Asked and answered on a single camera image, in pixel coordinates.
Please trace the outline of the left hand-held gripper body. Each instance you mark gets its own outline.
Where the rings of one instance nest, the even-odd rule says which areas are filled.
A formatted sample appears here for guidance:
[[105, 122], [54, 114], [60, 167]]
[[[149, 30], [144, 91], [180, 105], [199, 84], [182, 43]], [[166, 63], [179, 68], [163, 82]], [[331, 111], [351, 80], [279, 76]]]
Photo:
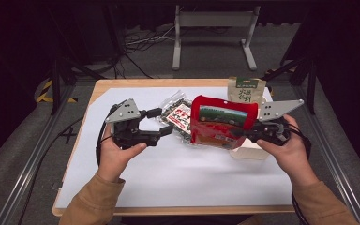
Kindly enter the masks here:
[[146, 116], [146, 110], [139, 110], [133, 98], [114, 104], [105, 119], [111, 125], [112, 139], [122, 149], [128, 149], [138, 143], [156, 146], [159, 140], [158, 131], [141, 130], [139, 125]]

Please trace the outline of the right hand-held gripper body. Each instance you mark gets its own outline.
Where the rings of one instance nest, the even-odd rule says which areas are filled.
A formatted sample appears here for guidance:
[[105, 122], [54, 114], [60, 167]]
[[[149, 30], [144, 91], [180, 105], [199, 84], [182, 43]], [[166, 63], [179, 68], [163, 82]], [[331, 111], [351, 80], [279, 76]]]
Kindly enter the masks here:
[[253, 143], [265, 140], [275, 145], [283, 145], [291, 136], [289, 124], [283, 115], [303, 104], [303, 99], [263, 103], [256, 122], [252, 129], [247, 131], [247, 138]]

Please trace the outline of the clear dark seaweed packet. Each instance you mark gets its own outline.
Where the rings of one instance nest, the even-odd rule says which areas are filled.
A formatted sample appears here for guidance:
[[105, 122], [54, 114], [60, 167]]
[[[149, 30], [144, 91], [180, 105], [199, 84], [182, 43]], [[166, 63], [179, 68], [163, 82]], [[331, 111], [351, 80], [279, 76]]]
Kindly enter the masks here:
[[184, 92], [178, 90], [161, 102], [162, 114], [159, 121], [165, 125], [173, 125], [173, 133], [183, 143], [190, 144], [191, 103]]

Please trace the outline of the white plastic tray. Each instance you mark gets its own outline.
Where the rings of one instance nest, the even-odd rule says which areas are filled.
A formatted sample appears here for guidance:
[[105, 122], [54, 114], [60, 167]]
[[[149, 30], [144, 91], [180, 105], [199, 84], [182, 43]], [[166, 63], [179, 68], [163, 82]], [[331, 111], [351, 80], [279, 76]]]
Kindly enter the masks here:
[[240, 147], [230, 151], [233, 158], [265, 160], [269, 153], [250, 139], [245, 139]]

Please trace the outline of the red snack packet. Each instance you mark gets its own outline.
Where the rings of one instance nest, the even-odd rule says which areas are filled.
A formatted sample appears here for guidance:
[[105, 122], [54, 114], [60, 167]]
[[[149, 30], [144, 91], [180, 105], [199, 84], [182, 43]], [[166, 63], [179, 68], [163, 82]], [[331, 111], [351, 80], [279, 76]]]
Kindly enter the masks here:
[[234, 149], [242, 145], [245, 136], [232, 130], [250, 130], [257, 120], [257, 103], [237, 103], [221, 98], [199, 95], [190, 112], [191, 143]]

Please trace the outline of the beige green snack packet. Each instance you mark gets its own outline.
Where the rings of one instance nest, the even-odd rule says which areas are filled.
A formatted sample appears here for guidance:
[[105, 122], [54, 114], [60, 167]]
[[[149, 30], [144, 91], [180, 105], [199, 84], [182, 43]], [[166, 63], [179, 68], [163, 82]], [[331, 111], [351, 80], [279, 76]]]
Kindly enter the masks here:
[[228, 80], [228, 100], [238, 103], [258, 103], [263, 101], [266, 81], [256, 78], [230, 77]]

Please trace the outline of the person's right hand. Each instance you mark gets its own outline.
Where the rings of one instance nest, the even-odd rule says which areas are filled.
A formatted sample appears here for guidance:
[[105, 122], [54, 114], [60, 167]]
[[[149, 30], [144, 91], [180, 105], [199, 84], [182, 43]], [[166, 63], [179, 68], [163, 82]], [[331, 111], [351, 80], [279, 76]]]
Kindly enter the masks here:
[[265, 140], [258, 140], [257, 144], [275, 157], [294, 187], [306, 187], [319, 182], [308, 162], [306, 147], [299, 135], [292, 133], [290, 139], [281, 146]]

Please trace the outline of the person's left hand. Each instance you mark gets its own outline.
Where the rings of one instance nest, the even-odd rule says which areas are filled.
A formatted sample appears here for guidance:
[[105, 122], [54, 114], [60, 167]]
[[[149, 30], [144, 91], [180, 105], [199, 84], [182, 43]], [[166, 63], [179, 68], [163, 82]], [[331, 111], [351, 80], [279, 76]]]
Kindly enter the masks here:
[[146, 147], [147, 145], [142, 142], [122, 150], [113, 142], [111, 125], [107, 125], [100, 143], [100, 163], [97, 175], [105, 181], [118, 183], [129, 161], [138, 156]]

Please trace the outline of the black metal stand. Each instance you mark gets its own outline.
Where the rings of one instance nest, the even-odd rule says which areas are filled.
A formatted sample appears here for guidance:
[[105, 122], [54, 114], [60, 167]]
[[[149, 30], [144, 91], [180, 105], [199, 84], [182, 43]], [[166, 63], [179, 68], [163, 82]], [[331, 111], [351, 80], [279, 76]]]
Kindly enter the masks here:
[[314, 100], [315, 100], [315, 85], [316, 85], [316, 64], [315, 60], [311, 57], [303, 57], [300, 59], [292, 60], [291, 62], [283, 65], [282, 67], [265, 74], [262, 79], [264, 81], [271, 81], [279, 75], [284, 74], [287, 70], [294, 68], [294, 72], [289, 79], [293, 86], [300, 86], [302, 82], [307, 79], [307, 108], [311, 114], [315, 114]]
[[91, 77], [95, 80], [103, 80], [104, 77], [99, 75], [95, 71], [83, 66], [66, 57], [57, 57], [52, 61], [52, 115], [56, 114], [60, 106], [65, 102], [61, 97], [60, 82], [64, 82], [65, 85], [74, 86], [77, 79], [73, 68], [78, 69], [81, 73], [87, 77]]

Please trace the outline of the white table cover sheet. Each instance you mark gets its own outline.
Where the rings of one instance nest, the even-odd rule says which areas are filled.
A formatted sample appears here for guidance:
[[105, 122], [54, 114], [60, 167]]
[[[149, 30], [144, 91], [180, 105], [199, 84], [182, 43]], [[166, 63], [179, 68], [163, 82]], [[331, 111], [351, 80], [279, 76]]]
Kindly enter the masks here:
[[[55, 209], [68, 207], [93, 177], [98, 164], [98, 134], [112, 105], [133, 98], [141, 110], [156, 108], [177, 87], [111, 88], [87, 109], [79, 140], [67, 167]], [[171, 134], [132, 159], [122, 173], [126, 180], [117, 206], [290, 205], [291, 183], [273, 157], [235, 158], [230, 152], [181, 142]]]

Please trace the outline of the yellow black hazard tape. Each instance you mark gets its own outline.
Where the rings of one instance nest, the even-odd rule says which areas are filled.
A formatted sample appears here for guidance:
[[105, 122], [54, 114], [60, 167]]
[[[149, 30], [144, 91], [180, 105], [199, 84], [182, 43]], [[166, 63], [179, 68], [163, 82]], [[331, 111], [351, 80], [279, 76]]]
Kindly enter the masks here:
[[[51, 87], [53, 87], [53, 80], [49, 79], [43, 85], [42, 90], [41, 90], [39, 96], [37, 97], [37, 102], [54, 102], [53, 97], [47, 96], [48, 91], [50, 90]], [[78, 98], [70, 97], [67, 102], [68, 103], [76, 103], [76, 102], [78, 102]]]

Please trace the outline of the aluminium floor rail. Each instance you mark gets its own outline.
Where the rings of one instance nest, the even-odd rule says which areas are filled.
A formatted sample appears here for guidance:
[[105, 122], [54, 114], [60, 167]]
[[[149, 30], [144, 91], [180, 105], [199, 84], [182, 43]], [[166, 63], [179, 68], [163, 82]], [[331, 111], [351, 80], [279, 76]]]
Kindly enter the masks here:
[[68, 99], [70, 98], [74, 86], [65, 86], [59, 93], [59, 97], [54, 97], [53, 114], [48, 117], [45, 127], [39, 136], [37, 143], [31, 152], [29, 159], [25, 163], [19, 177], [11, 190], [6, 203], [0, 212], [0, 225], [8, 225], [12, 219], [25, 191], [28, 189], [31, 181], [34, 179], [38, 169], [38, 164], [42, 160], [42, 155], [48, 147], [48, 140], [53, 133], [53, 129], [57, 124], [60, 114], [64, 110]]
[[307, 115], [307, 119], [312, 127], [319, 146], [321, 147], [322, 157], [324, 158], [324, 161], [334, 178], [339, 193], [341, 194], [345, 204], [353, 212], [355, 218], [360, 223], [360, 203], [356, 198], [347, 175], [342, 170], [329, 141], [324, 135], [323, 128], [319, 123], [318, 118], [310, 112], [308, 106], [304, 106], [303, 111]]

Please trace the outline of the white metal stand frame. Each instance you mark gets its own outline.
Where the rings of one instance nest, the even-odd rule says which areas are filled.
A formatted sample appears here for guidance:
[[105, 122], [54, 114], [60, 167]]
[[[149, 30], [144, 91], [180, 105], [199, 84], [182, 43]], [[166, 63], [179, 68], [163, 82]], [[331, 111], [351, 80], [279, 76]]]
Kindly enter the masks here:
[[181, 62], [182, 27], [246, 27], [247, 35], [240, 44], [247, 59], [249, 69], [255, 71], [257, 65], [250, 49], [250, 43], [260, 15], [260, 6], [247, 11], [183, 11], [179, 5], [175, 8], [172, 69], [178, 70]]

